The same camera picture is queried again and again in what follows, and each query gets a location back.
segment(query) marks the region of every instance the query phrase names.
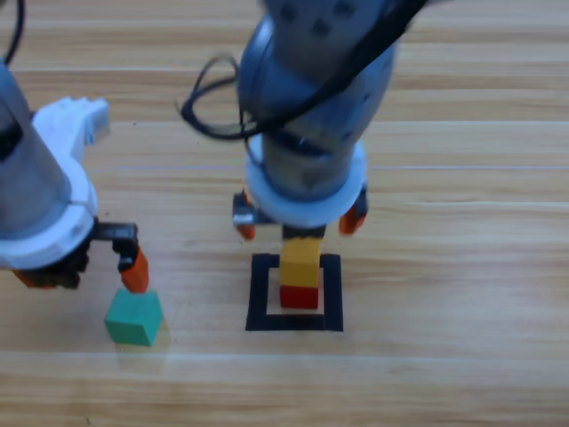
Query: black square outline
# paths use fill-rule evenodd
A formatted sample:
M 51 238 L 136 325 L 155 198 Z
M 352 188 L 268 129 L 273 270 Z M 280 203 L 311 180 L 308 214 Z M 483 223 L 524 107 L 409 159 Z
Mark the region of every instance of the black square outline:
M 279 266 L 278 254 L 254 254 L 251 261 L 251 290 L 246 331 L 333 331 L 343 332 L 341 258 L 320 255 L 324 270 L 324 314 L 267 314 L 268 271 Z

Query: wood grain surface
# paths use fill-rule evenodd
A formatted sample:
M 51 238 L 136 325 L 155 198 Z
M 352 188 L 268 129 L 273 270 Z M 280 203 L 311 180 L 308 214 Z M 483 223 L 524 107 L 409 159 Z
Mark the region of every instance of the wood grain surface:
M 76 292 L 2 274 L 1 425 L 569 426 L 567 0 L 455 0 L 405 36 L 365 134 L 372 211 L 355 237 L 325 240 L 343 256 L 343 334 L 244 331 L 251 254 L 278 251 L 279 233 L 240 240 L 242 146 L 175 109 L 211 56 L 240 55 L 259 2 L 28 12 L 13 70 L 30 105 L 111 102 L 85 168 L 101 217 L 140 225 L 166 325 L 151 349 L 111 342 L 108 245 Z M 10 5 L 1 16 L 7 43 Z M 237 119 L 231 91 L 200 111 Z

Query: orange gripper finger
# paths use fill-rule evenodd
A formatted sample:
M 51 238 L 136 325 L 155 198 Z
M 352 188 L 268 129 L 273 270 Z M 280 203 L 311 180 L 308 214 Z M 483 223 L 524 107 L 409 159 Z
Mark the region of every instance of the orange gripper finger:
M 362 225 L 364 225 L 366 215 L 361 216 L 360 218 L 356 218 L 356 208 L 352 207 L 347 211 L 345 214 L 342 215 L 340 218 L 340 234 L 343 235 L 352 235 L 354 234 L 357 229 L 359 229 Z
M 150 277 L 148 274 L 148 260 L 139 249 L 136 261 L 128 270 L 121 271 L 123 285 L 133 294 L 144 294 L 148 289 Z
M 257 229 L 254 225 L 239 225 L 237 231 L 245 240 L 254 240 L 257 235 Z

